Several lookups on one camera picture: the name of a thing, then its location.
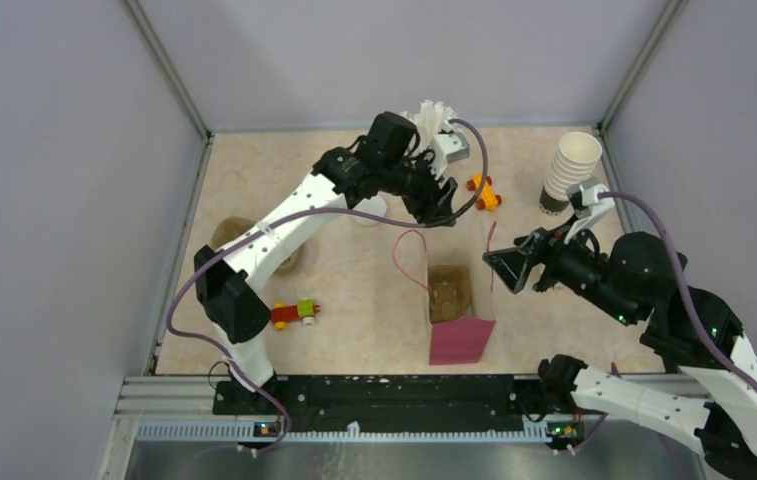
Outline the paper cakes gift bag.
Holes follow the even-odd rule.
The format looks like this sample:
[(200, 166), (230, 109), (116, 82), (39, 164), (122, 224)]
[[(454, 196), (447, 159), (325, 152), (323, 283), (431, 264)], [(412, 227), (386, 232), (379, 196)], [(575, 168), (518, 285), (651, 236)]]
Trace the paper cakes gift bag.
[[(474, 365), (482, 361), (496, 325), (494, 275), (482, 261), (497, 223), (472, 220), (449, 229), (408, 229), (395, 240), (391, 259), (397, 271), (426, 295), (428, 364)], [(421, 242), (424, 267), (411, 273), (397, 250), (410, 237)]]

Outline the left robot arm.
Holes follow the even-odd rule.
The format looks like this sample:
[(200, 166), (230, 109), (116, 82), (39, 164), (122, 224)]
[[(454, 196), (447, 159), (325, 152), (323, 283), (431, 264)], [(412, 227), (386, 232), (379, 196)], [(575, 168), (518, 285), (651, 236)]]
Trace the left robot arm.
[(251, 413), (273, 404), (274, 368), (263, 333), (271, 310), (259, 292), (285, 260), (325, 225), (344, 215), (378, 223), (385, 217), (360, 210), (381, 193), (401, 199), (408, 229), (451, 227), (457, 181), (444, 172), (450, 157), (464, 159), (455, 111), (426, 101), (417, 113), (383, 112), (349, 146), (325, 151), (294, 190), (247, 232), (222, 247), (194, 256), (198, 302), (219, 332), (219, 348), (239, 385), (237, 401)]

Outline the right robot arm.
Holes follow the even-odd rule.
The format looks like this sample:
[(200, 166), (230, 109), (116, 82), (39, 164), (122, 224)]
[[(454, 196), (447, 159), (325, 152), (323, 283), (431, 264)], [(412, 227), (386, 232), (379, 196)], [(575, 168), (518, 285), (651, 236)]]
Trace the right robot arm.
[(687, 447), (727, 478), (757, 479), (757, 356), (730, 306), (683, 279), (684, 255), (645, 232), (603, 252), (591, 231), (559, 227), (537, 229), (482, 259), (512, 292), (540, 267), (534, 291), (561, 285), (621, 325), (643, 324), (639, 340), (665, 369), (707, 392), (704, 400), (663, 393), (558, 354), (538, 367), (538, 397), (548, 409), (618, 417)]

